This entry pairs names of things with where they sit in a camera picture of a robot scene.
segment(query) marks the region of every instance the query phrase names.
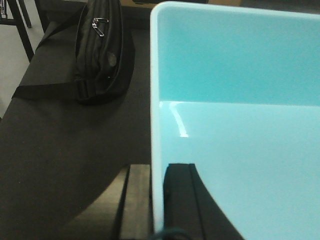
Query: strap buckle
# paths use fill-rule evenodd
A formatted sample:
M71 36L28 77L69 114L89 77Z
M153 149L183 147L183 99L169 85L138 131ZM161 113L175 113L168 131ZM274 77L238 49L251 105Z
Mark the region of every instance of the strap buckle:
M99 23L102 24L107 24L109 23L109 20L106 18L102 18L102 17L95 17L92 20L92 27L93 29L96 31L96 33L100 36L100 37L104 37L105 34L99 29Z
M90 80L85 78L79 78L76 79L74 82L77 90L77 99L79 101L88 100L97 95L96 88Z

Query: black table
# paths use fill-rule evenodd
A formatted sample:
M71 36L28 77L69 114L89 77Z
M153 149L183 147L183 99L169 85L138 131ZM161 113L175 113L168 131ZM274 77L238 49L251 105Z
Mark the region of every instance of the black table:
M22 83L69 79L75 33L68 28L46 41ZM11 101L0 124L0 239L49 236L92 203L123 166L150 163L150 37L147 30L132 33L135 66L124 96L97 106Z

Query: plastic bin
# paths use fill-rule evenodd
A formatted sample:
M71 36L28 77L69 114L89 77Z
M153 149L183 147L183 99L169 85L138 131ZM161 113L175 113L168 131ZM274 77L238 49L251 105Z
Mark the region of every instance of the plastic bin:
M320 237L320 15L181 2L151 14L153 213L195 163L248 240Z

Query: black strap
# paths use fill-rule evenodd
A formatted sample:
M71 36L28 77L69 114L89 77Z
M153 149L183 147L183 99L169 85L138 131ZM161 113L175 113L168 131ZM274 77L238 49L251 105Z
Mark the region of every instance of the black strap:
M21 85L18 86L12 96L23 99L76 99L78 98L75 82Z
M77 25L84 7L79 8L73 15L68 17L65 21L49 29L45 32L42 40L38 44L37 49L51 36L71 27ZM76 82L54 83L54 84L40 84L40 85L21 85L18 86L13 94L13 98L23 99L79 99L79 84ZM83 93L83 97L88 97L87 93Z
M84 10L84 7L79 8L74 14L68 17L65 21L61 22L56 27L53 27L52 29L45 31L43 38L38 44L37 49L44 43L44 41L46 41L51 36L57 33L60 33L71 26L77 25L79 23L79 19L83 10Z

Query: bag strap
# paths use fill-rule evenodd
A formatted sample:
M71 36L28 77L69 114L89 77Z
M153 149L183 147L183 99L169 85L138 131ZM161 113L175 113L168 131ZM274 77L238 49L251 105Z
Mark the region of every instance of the bag strap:
M72 14L70 17L68 17L65 21L58 24L56 27L53 27L52 29L47 30L44 33L43 38L39 42L36 49L38 49L51 36L53 36L57 33L60 33L63 30L65 30L71 26L77 25L79 23L79 19L80 19L80 16L81 16L81 13L83 10L84 10L84 6L79 8L74 14Z
M81 78L73 82L21 85L13 94L13 98L22 99L57 99L83 101L96 95L95 86L92 82Z
M42 40L39 42L38 49L48 38L62 32L63 30L77 25L84 10L79 8L74 14L61 22L56 27L45 32ZM23 99L58 99L58 100L74 100L86 99L91 96L87 84L83 79L74 82L54 83L54 84L38 84L38 85L20 85L16 88L13 98Z

